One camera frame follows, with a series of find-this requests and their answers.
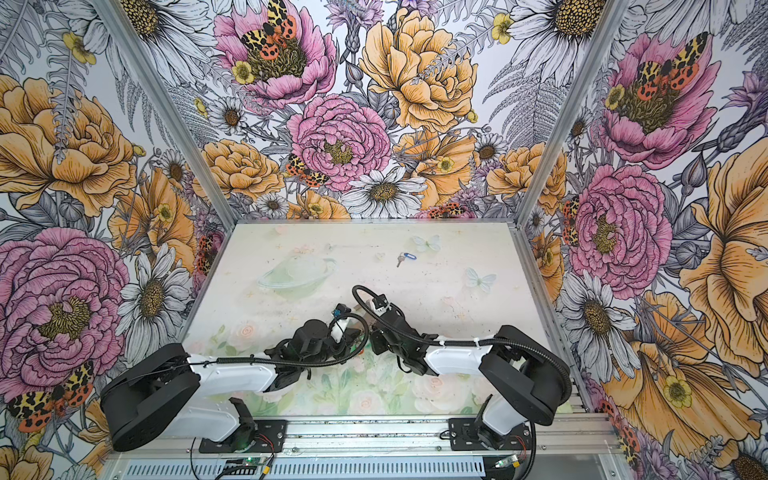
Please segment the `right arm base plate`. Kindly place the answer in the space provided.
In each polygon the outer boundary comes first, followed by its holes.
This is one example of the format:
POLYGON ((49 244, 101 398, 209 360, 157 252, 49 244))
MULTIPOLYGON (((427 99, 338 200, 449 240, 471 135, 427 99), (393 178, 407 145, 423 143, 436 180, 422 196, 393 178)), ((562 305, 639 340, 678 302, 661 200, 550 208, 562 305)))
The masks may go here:
POLYGON ((518 425, 501 435, 469 417, 448 419, 447 439, 452 451, 519 451, 531 450, 533 434, 525 425, 518 425))

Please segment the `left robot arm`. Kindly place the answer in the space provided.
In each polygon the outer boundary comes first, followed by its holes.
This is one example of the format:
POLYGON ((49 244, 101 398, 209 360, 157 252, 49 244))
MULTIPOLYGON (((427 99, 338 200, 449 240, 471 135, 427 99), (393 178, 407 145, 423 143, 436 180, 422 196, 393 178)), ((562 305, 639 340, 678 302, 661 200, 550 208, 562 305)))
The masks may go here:
POLYGON ((330 323, 306 321, 292 337, 248 356, 213 357, 165 345, 112 380, 101 392, 112 447, 129 452, 159 438, 197 439, 203 453, 277 448, 244 393, 284 390, 315 369, 343 364, 370 337, 365 320, 337 313, 330 323))

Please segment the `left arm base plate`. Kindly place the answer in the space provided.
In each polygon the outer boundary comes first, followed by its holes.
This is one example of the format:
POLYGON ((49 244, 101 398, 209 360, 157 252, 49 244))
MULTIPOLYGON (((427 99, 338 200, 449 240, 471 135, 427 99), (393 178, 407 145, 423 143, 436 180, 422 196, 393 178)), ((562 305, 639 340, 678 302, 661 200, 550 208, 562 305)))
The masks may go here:
POLYGON ((221 442, 202 439, 198 450, 201 454, 280 453, 283 451, 287 426, 286 420, 254 420, 239 426, 221 442))

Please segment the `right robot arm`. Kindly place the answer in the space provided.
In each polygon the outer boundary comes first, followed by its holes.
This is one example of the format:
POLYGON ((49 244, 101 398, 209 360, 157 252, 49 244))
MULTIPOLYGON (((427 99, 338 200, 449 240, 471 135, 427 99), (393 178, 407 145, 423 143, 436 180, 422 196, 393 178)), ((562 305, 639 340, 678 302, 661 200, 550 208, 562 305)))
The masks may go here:
POLYGON ((504 325, 491 338, 453 340, 417 332, 385 301, 362 308, 374 320, 375 354, 391 352, 419 376, 479 376, 495 389, 471 423, 449 429, 457 438, 500 450, 524 424, 550 426, 571 397, 568 365, 515 326, 504 325))

